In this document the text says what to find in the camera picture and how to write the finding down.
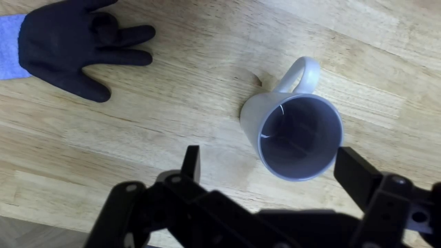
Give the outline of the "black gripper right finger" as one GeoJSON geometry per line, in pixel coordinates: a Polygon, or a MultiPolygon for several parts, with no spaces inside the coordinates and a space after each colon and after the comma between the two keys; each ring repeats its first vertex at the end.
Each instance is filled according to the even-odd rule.
{"type": "Polygon", "coordinates": [[[406,248],[407,230],[441,248],[441,182],[431,190],[411,179],[381,172],[352,147],[341,147],[334,176],[364,212],[352,248],[406,248]]]}

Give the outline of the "light blue sleeve forearm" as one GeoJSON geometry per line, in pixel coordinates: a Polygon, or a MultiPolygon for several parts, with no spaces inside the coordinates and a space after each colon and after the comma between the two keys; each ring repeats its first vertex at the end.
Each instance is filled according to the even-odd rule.
{"type": "Polygon", "coordinates": [[[29,73],[20,65],[18,37],[25,14],[0,16],[0,80],[27,78],[29,73]]]}

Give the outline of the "black gloved hand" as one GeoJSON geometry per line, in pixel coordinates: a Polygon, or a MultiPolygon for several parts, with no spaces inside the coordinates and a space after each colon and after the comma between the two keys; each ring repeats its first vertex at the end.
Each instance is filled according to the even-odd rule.
{"type": "Polygon", "coordinates": [[[152,40],[151,25],[122,27],[103,12],[119,0],[61,0],[29,12],[18,34],[20,65],[32,76],[93,102],[107,102],[112,91],[91,78],[86,66],[148,66],[154,55],[134,49],[152,40]]]}

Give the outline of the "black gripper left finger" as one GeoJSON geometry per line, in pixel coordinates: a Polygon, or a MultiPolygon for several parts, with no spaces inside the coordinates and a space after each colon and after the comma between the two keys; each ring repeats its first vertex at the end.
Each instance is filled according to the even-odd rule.
{"type": "Polygon", "coordinates": [[[178,171],[147,187],[123,182],[112,189],[85,248],[144,248],[167,230],[184,248],[255,248],[258,222],[243,206],[199,184],[200,147],[189,146],[178,171]]]}

